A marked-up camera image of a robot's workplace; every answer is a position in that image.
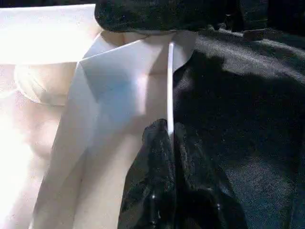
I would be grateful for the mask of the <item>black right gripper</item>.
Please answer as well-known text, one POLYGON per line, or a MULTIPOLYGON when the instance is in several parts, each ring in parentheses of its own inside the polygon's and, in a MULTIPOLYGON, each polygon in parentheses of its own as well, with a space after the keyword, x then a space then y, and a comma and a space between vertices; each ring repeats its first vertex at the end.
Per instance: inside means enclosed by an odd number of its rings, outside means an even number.
POLYGON ((303 0, 240 0, 242 34, 248 40, 261 40, 274 31, 305 35, 303 0))

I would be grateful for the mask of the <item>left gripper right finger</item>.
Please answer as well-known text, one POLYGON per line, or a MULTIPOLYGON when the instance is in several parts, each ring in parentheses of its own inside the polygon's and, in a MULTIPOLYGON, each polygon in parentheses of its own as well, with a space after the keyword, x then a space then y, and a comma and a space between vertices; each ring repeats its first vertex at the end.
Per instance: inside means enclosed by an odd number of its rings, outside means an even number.
POLYGON ((197 131, 174 126, 178 229, 244 229, 245 215, 222 168, 197 131))

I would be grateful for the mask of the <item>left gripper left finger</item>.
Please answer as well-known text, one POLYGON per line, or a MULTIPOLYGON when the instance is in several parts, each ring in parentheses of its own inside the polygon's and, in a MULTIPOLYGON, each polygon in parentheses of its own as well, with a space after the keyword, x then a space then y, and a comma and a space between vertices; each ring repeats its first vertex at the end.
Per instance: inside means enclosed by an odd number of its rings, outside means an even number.
POLYGON ((141 149, 127 172, 118 228, 173 229, 175 175, 167 121, 158 119, 145 128, 141 149))

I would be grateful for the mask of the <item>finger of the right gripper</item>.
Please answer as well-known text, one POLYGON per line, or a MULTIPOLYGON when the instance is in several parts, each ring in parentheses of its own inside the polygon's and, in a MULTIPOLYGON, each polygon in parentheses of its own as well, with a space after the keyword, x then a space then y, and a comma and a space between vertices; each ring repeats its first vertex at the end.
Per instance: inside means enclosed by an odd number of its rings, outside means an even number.
POLYGON ((241 28, 238 0, 98 0, 97 23, 113 32, 197 31, 241 28))

